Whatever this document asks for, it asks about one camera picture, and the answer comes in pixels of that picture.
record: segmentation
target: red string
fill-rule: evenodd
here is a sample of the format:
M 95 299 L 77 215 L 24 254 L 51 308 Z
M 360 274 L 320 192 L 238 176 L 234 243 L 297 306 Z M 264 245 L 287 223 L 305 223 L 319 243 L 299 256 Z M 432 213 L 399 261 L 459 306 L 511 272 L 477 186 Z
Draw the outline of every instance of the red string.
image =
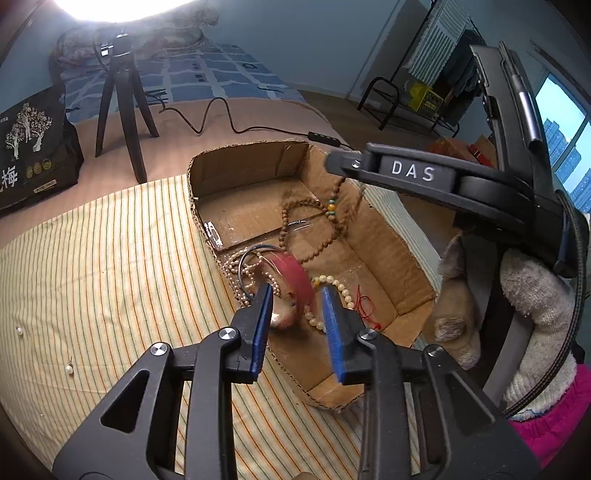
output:
M 363 308 L 363 303 L 362 303 L 363 299 L 367 300 L 369 302 L 369 304 L 371 305 L 371 312 L 366 313 L 365 308 Z M 357 300 L 355 301 L 355 307 L 353 309 L 357 310 L 357 312 L 359 312 L 359 315 L 361 316 L 361 318 L 364 321 L 373 324 L 374 330 L 381 330 L 382 329 L 382 326 L 378 322 L 375 322 L 374 320 L 372 320 L 370 318 L 374 313 L 375 306 L 374 306 L 374 303 L 372 302 L 372 300 L 367 295 L 361 295 L 361 286 L 360 285 L 357 285 Z

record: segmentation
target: printed tree graphic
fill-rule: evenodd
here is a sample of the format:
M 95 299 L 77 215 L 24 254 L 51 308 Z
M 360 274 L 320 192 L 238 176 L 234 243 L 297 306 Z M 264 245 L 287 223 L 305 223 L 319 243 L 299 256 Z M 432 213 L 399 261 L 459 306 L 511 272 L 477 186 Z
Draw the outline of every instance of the printed tree graphic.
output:
M 18 144 L 25 139 L 25 127 L 22 123 L 15 123 L 10 132 L 6 135 L 7 148 L 14 150 L 14 158 L 18 160 Z
M 31 139 L 31 116 L 36 110 L 29 106 L 28 103 L 23 104 L 22 110 L 17 115 L 17 122 L 22 124 L 25 128 L 25 142 Z
M 51 118 L 40 112 L 28 103 L 23 104 L 22 110 L 17 115 L 17 121 L 6 135 L 7 148 L 14 150 L 14 158 L 18 160 L 18 145 L 20 142 L 28 142 L 31 138 L 37 137 L 33 145 L 33 151 L 41 150 L 43 134 L 51 126 Z
M 51 126 L 51 118 L 49 118 L 43 112 L 32 108 L 31 115 L 29 116 L 29 122 L 31 124 L 32 135 L 37 137 L 37 142 L 35 142 L 35 145 L 33 145 L 33 151 L 38 152 L 41 150 L 43 134 L 47 132 Z

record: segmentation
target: black bag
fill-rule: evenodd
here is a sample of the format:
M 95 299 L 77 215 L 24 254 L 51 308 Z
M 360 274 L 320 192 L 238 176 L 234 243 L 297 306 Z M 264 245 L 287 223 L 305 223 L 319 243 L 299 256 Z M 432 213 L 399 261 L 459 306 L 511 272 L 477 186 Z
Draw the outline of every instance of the black bag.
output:
M 66 118 L 63 85 L 2 113 L 0 140 L 0 217 L 78 183 L 84 157 Z

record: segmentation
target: metal screw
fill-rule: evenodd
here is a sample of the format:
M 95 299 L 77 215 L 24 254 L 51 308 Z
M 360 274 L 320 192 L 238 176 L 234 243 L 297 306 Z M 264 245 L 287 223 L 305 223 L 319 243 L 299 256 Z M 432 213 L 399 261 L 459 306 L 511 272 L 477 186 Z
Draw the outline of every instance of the metal screw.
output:
M 235 328 L 224 327 L 217 334 L 219 335 L 219 337 L 222 340 L 232 340 L 233 338 L 236 337 L 236 335 L 238 335 L 238 332 L 236 331 Z
M 168 351 L 166 343 L 158 342 L 150 347 L 150 353 L 155 356 L 164 355 Z
M 440 345 L 429 345 L 427 348 L 428 356 L 436 356 L 443 350 L 443 348 Z
M 371 328 L 366 328 L 359 332 L 359 338 L 361 338 L 362 340 L 374 340 L 375 338 L 377 338 L 377 336 L 378 332 Z

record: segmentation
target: city building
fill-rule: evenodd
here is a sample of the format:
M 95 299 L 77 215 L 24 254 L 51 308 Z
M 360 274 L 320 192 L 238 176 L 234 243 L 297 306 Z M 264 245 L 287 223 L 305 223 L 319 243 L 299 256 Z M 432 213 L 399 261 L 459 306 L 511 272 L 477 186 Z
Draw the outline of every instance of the city building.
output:
M 570 198 L 574 203 L 574 206 L 577 207 L 581 212 L 587 213 L 589 211 L 589 207 L 584 210 L 585 205 L 588 205 L 589 200 L 591 199 L 591 168 L 587 171 L 583 179 L 579 182 L 579 184 L 574 188 L 574 190 L 570 193 Z
M 562 165 L 556 171 L 556 176 L 558 179 L 564 183 L 567 178 L 570 177 L 570 174 L 577 168 L 577 165 L 581 161 L 581 154 L 577 151 L 576 148 L 573 148 L 569 156 L 564 159 Z
M 550 154 L 550 165 L 553 166 L 569 143 L 560 131 L 560 125 L 556 122 L 546 119 L 544 122 L 544 132 L 546 134 L 546 143 L 548 144 L 548 153 Z

